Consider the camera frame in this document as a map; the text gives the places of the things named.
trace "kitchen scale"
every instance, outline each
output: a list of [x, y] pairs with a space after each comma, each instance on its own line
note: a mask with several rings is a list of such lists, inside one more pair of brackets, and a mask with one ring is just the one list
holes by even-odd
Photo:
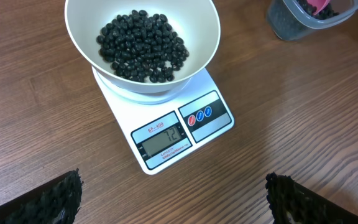
[[136, 159], [156, 174], [225, 133], [234, 118], [204, 68], [162, 93], [134, 93], [113, 85], [92, 68]]

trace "white bowl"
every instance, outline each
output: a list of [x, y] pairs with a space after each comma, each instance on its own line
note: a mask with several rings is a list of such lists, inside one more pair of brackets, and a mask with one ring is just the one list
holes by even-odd
[[[185, 41], [190, 56], [180, 71], [174, 72], [172, 82], [133, 82], [114, 75], [111, 63], [99, 55], [96, 37], [107, 23], [118, 14], [129, 15], [133, 9], [146, 10], [149, 16], [165, 14], [178, 36]], [[158, 93], [186, 82], [203, 69], [214, 56], [219, 45], [221, 26], [211, 0], [66, 0], [65, 20], [75, 47], [103, 75], [109, 75], [113, 84], [138, 93]]]

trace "clear plastic container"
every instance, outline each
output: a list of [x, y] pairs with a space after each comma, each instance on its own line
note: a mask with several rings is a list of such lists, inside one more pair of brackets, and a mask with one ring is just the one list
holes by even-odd
[[350, 18], [358, 9], [358, 0], [331, 0], [331, 5], [340, 14], [319, 20], [309, 16], [296, 0], [273, 0], [267, 11], [267, 21], [282, 40], [298, 40]]

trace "pink scoop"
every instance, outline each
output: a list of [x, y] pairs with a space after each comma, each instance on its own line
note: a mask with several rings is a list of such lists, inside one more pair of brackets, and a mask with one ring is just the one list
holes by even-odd
[[323, 10], [328, 5], [328, 3], [331, 0], [307, 0], [307, 1], [309, 4], [317, 8], [316, 12], [313, 13], [313, 15], [317, 15], [321, 10]]

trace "wooden table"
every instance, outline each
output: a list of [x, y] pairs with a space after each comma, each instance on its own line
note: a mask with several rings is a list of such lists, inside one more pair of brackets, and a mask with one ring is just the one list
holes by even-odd
[[77, 223], [272, 223], [275, 171], [358, 215], [358, 11], [283, 42], [269, 2], [215, 1], [207, 69], [236, 125], [149, 176], [67, 34], [64, 1], [0, 0], [0, 205], [78, 167]]

